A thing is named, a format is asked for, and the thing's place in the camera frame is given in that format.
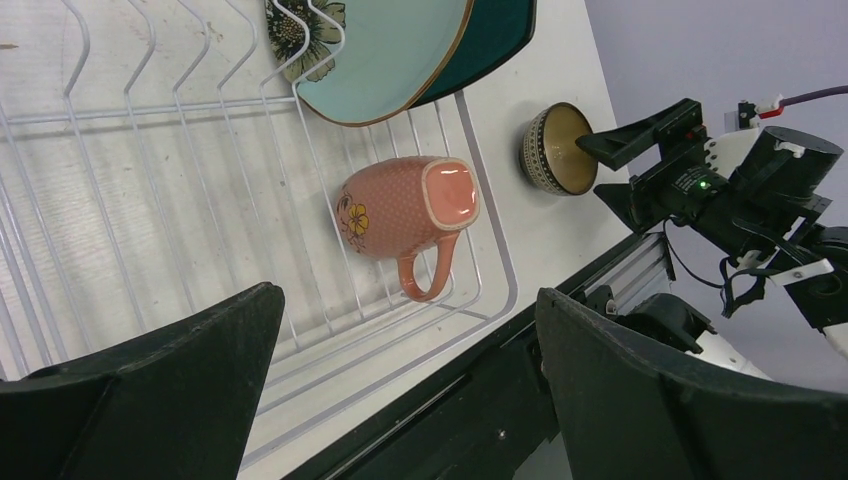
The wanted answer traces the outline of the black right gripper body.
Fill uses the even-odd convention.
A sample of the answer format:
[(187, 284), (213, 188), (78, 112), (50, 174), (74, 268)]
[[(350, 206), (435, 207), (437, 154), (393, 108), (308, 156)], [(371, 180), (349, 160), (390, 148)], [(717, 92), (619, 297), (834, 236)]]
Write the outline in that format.
[(631, 179), (625, 204), (625, 220), (634, 232), (645, 232), (675, 217), (684, 225), (714, 228), (736, 213), (737, 195), (729, 181), (707, 161), (705, 144), (711, 140), (699, 123), (684, 126), (661, 138), (657, 124), (635, 122), (660, 150), (660, 160)]

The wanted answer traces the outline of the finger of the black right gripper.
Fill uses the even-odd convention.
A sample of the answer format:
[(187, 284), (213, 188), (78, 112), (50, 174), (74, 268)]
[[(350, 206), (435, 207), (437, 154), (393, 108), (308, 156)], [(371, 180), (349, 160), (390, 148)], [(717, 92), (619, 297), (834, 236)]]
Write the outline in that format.
[(703, 127), (701, 103), (684, 98), (637, 122), (605, 132), (582, 135), (577, 147), (600, 164), (617, 171), (654, 145), (662, 153), (694, 140)]
[(626, 183), (599, 184), (593, 188), (593, 193), (628, 229), (639, 233), (640, 224), (634, 216), (632, 192), (632, 187)]

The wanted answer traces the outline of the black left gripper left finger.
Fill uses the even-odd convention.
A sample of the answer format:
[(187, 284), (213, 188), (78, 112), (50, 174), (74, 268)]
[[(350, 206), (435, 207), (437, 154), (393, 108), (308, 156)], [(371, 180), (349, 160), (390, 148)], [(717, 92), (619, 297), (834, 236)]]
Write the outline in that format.
[(5, 479), (233, 479), (285, 308), (262, 282), (1, 385)]

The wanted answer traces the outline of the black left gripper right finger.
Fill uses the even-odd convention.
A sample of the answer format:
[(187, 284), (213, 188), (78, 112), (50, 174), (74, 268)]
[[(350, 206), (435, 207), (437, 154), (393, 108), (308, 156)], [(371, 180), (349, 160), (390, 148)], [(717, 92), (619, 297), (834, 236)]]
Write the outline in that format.
[(576, 479), (843, 479), (847, 397), (710, 364), (538, 292), (545, 376)]

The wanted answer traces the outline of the tan bowl with patterned rim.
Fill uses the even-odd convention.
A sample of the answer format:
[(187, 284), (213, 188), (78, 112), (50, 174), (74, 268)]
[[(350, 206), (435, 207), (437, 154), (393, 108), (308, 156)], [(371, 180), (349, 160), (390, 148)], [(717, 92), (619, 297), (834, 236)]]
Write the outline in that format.
[(536, 189), (557, 196), (577, 196), (594, 185), (598, 162), (576, 141), (593, 133), (584, 114), (559, 102), (538, 113), (522, 136), (518, 162)]

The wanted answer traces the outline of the dark teal square plate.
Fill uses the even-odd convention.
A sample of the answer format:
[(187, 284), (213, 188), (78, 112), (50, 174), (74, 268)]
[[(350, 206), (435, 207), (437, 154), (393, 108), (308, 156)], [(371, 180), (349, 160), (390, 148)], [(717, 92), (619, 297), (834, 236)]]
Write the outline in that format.
[(535, 0), (479, 0), (464, 36), (416, 107), (452, 95), (481, 80), (520, 52), (533, 38)]

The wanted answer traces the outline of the pink floral ceramic mug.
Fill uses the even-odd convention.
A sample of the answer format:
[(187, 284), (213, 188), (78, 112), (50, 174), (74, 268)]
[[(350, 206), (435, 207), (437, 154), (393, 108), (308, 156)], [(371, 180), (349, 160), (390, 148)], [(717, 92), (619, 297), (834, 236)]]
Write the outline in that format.
[(355, 252), (395, 260), (402, 291), (427, 302), (442, 293), (459, 236), (479, 217), (478, 180), (459, 158), (392, 158), (344, 181), (333, 214)]

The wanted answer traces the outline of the light blue floral round plate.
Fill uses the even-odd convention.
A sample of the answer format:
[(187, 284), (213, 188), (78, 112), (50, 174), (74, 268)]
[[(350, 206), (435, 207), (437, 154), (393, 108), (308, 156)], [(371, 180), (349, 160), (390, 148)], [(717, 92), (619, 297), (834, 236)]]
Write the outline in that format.
[(271, 51), (300, 102), (361, 127), (410, 108), (447, 66), (471, 1), (268, 1)]

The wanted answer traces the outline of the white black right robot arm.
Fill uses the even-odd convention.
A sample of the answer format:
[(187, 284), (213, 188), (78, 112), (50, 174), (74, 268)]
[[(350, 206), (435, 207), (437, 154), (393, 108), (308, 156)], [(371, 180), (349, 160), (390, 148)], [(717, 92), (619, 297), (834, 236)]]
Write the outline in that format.
[(636, 234), (675, 225), (721, 250), (714, 288), (725, 317), (776, 285), (846, 354), (847, 230), (821, 223), (830, 202), (817, 193), (841, 147), (780, 126), (714, 137), (690, 98), (576, 144), (612, 170), (657, 148), (655, 165), (625, 183), (596, 186), (596, 195)]

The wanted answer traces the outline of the black table front rail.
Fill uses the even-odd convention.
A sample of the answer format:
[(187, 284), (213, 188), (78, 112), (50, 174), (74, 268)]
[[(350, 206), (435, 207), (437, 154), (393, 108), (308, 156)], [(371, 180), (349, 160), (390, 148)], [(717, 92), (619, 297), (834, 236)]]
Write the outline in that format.
[(514, 315), (289, 478), (512, 478), (559, 433), (534, 312)]

